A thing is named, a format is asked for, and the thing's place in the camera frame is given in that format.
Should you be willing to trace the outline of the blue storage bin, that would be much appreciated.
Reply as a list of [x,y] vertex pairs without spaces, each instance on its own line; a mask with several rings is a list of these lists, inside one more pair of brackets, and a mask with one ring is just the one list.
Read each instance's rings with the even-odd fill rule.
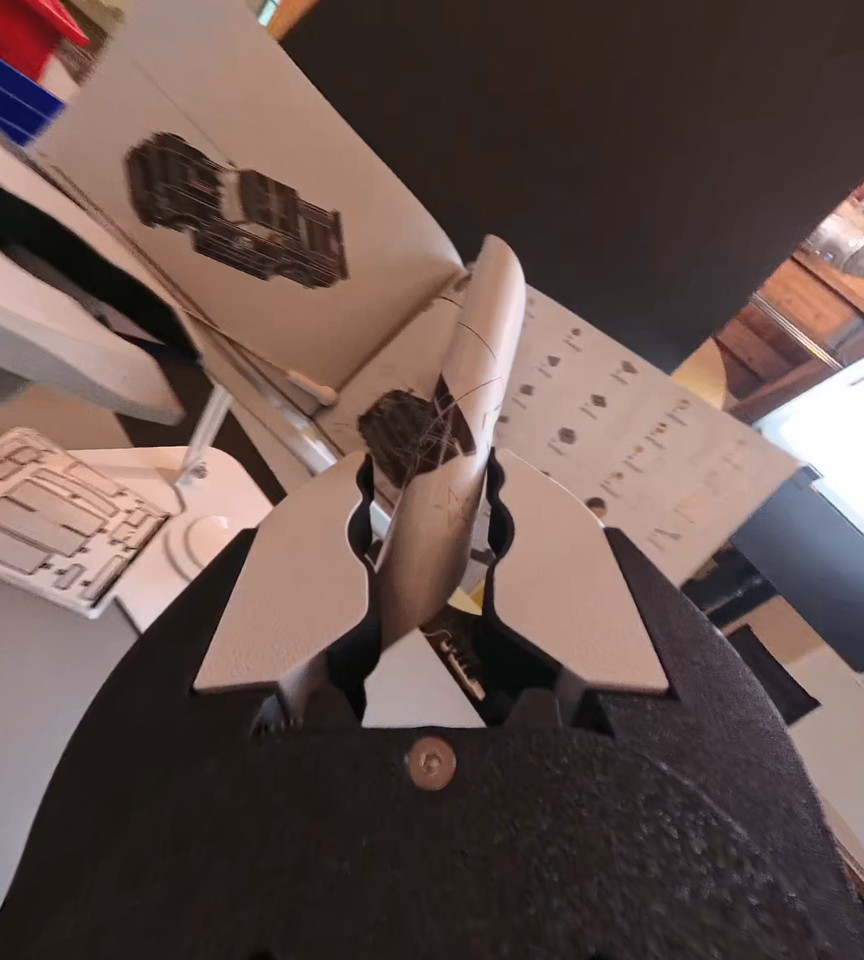
[[65,110],[65,102],[0,59],[0,131],[27,147]]

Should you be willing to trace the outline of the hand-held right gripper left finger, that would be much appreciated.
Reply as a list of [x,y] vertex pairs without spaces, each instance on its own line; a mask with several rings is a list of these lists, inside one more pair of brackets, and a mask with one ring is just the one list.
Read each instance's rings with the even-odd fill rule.
[[364,716],[376,666],[373,498],[373,462],[358,452],[272,509],[198,668],[197,693],[273,690],[296,717],[328,682]]

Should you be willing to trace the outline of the lego instruction booklet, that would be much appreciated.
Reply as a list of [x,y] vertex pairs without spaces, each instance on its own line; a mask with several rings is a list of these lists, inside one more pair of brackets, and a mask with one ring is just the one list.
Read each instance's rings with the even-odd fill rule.
[[193,306],[240,400],[299,412],[327,469],[371,457],[392,653],[449,612],[493,450],[627,534],[680,599],[791,458],[526,286],[505,242],[463,267],[247,14],[181,7],[137,4],[41,150]]

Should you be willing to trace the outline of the white sticker sheet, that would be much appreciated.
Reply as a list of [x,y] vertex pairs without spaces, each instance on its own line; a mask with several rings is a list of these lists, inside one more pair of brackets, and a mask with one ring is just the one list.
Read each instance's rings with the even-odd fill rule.
[[37,431],[0,436],[0,580],[99,618],[173,513]]

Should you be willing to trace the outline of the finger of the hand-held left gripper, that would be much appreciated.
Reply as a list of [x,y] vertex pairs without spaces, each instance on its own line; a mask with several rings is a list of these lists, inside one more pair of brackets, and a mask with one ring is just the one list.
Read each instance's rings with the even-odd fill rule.
[[0,371],[147,422],[185,417],[151,354],[1,249]]
[[121,235],[0,133],[0,252],[86,307],[163,321],[163,288]]

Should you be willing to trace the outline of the red storage bin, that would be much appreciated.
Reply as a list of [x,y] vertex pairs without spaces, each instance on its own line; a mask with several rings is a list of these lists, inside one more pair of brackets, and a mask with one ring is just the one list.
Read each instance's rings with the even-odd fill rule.
[[0,1],[0,59],[38,82],[61,40],[87,48],[89,39],[58,1]]

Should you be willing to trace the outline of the white booklet stand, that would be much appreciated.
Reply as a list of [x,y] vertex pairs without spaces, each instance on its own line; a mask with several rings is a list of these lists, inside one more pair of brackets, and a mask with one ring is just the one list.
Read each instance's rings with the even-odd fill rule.
[[139,633],[236,534],[335,462],[299,412],[266,396],[239,400],[190,362],[168,356],[160,364],[185,419],[169,427],[120,415],[134,445],[96,460],[172,517],[117,591]]

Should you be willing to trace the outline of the black partition panel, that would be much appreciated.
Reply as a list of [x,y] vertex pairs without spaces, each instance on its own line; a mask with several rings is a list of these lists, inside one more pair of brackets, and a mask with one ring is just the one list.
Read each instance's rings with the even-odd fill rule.
[[283,48],[464,258],[666,373],[864,182],[864,2],[318,2]]

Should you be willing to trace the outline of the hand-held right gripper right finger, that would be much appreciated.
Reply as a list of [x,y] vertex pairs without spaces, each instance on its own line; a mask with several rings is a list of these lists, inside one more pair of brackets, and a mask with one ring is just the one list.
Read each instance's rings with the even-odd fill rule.
[[564,486],[510,450],[487,474],[485,612],[580,689],[662,697],[670,683],[606,537]]

